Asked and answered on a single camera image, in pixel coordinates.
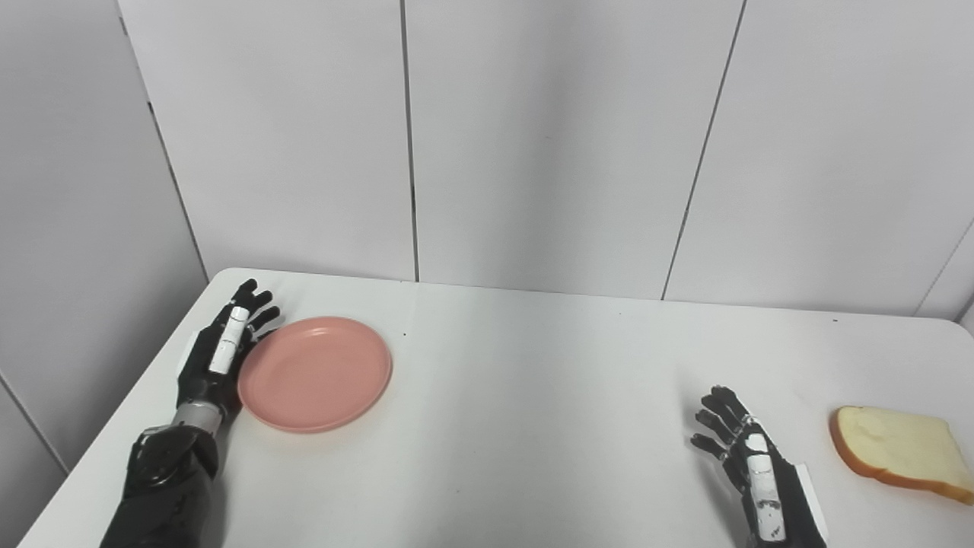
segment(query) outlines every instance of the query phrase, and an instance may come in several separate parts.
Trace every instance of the wall seam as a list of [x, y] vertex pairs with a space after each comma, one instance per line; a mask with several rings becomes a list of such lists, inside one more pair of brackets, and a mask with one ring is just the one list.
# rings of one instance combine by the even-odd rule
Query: wall seam
[[714, 98], [714, 107], [710, 111], [710, 121], [707, 122], [707, 131], [703, 134], [703, 144], [700, 146], [700, 156], [696, 160], [696, 170], [693, 172], [693, 182], [690, 184], [690, 194], [687, 196], [687, 206], [683, 210], [683, 219], [680, 221], [680, 230], [676, 235], [676, 243], [673, 245], [673, 256], [670, 257], [669, 268], [666, 270], [666, 280], [663, 282], [663, 291], [659, 295], [659, 300], [666, 300], [666, 291], [669, 289], [670, 278], [673, 276], [673, 265], [676, 264], [676, 255], [680, 251], [680, 244], [683, 242], [683, 234], [687, 229], [687, 219], [690, 218], [690, 206], [693, 202], [693, 195], [696, 192], [696, 183], [700, 178], [700, 168], [703, 166], [703, 157], [707, 153], [707, 143], [710, 141], [710, 133], [714, 129], [714, 120], [717, 118], [717, 107], [721, 103], [721, 95], [724, 93], [724, 84], [727, 82], [728, 72], [731, 69], [731, 59], [733, 50], [737, 45], [737, 35], [740, 33], [741, 23], [744, 21], [744, 10], [747, 9], [747, 0], [740, 4], [740, 12], [737, 14], [737, 23], [734, 26], [733, 36], [730, 40], [728, 58], [724, 62], [724, 71], [721, 73], [721, 81], [717, 86], [717, 96]]
[[30, 426], [30, 429], [34, 431], [34, 435], [37, 436], [38, 440], [40, 440], [41, 445], [44, 446], [44, 449], [48, 452], [51, 458], [55, 460], [57, 467], [60, 468], [61, 472], [66, 478], [67, 475], [71, 473], [71, 470], [67, 467], [67, 464], [64, 463], [64, 460], [60, 457], [60, 454], [57, 453], [57, 449], [55, 449], [55, 446], [51, 443], [51, 440], [44, 435], [41, 427], [37, 425], [34, 417], [32, 417], [27, 411], [27, 407], [23, 404], [20, 398], [18, 398], [17, 393], [14, 392], [14, 387], [11, 386], [10, 382], [7, 380], [7, 377], [4, 376], [3, 371], [0, 371], [0, 385], [2, 385], [3, 389], [7, 391], [7, 394], [10, 396], [10, 399], [14, 401], [14, 405], [17, 406], [17, 409], [20, 411], [23, 419], [27, 422], [27, 425]]

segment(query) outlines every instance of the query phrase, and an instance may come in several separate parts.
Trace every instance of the bread crust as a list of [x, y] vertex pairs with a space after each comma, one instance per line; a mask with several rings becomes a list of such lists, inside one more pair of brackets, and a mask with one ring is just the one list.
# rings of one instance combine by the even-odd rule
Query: bread crust
[[950, 484], [945, 484], [943, 482], [934, 482], [931, 480], [920, 480], [917, 478], [900, 476], [898, 474], [889, 472], [885, 468], [877, 468], [876, 466], [871, 466], [860, 460], [845, 442], [842, 429], [839, 427], [839, 411], [849, 407], [853, 406], [841, 407], [832, 412], [832, 415], [829, 417], [829, 434], [832, 436], [832, 443], [835, 444], [836, 451], [839, 452], [839, 456], [845, 462], [846, 466], [848, 466], [853, 472], [859, 474], [860, 476], [873, 478], [887, 485], [898, 488], [931, 490], [937, 494], [946, 496], [947, 498], [952, 498], [958, 502], [963, 502], [968, 506], [974, 506], [974, 492], [972, 491], [959, 488], [957, 486], [952, 486]]

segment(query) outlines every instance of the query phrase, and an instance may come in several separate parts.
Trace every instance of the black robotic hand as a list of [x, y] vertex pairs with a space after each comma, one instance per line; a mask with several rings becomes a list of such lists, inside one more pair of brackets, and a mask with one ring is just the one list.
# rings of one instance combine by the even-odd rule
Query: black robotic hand
[[723, 444], [694, 434], [691, 443], [714, 455], [741, 503], [756, 548], [825, 548], [827, 532], [803, 465], [791, 464], [771, 441], [737, 395], [714, 386], [701, 398], [705, 409], [696, 420], [713, 430]]
[[197, 335], [179, 374], [177, 407], [207, 402], [217, 406], [223, 418], [240, 410], [237, 380], [241, 364], [262, 338], [256, 333], [281, 314], [277, 306], [271, 306], [254, 316], [272, 298], [271, 292], [254, 294], [256, 289], [256, 280], [244, 282], [213, 322]]
[[220, 424], [241, 407], [237, 379], [257, 332], [281, 312], [247, 280], [199, 332], [179, 375], [172, 424], [150, 428], [131, 448], [122, 502], [101, 548], [197, 548], [219, 468]]

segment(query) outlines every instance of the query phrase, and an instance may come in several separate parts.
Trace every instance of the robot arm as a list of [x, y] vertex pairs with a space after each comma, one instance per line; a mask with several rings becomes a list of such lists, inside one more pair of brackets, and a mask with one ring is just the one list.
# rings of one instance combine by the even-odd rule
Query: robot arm
[[755, 548], [825, 548], [828, 532], [803, 465], [778, 452], [764, 427], [732, 390], [714, 386], [700, 402], [698, 422], [713, 438], [694, 434], [691, 443], [721, 462], [741, 493], [741, 504]]
[[219, 468], [215, 434], [240, 410], [237, 379], [257, 336], [281, 312], [254, 315], [271, 293], [247, 280], [197, 335], [179, 375], [172, 424], [144, 431], [131, 448], [119, 504], [101, 548], [197, 548]]

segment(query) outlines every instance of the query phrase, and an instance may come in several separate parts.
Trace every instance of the white table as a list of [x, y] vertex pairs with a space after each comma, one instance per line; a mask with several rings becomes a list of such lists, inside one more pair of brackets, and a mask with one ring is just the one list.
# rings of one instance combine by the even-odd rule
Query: white table
[[372, 410], [332, 432], [287, 434], [244, 411], [212, 546], [223, 536], [233, 548], [731, 547], [746, 531], [737, 498], [687, 442], [715, 383], [808, 464], [830, 547], [974, 538], [974, 509], [854, 475], [827, 429], [846, 404], [929, 413], [974, 458], [974, 339], [955, 324], [231, 269], [21, 548], [98, 544], [131, 443], [172, 416], [187, 337], [251, 276], [288, 322], [340, 315], [373, 327], [393, 352], [393, 379]]

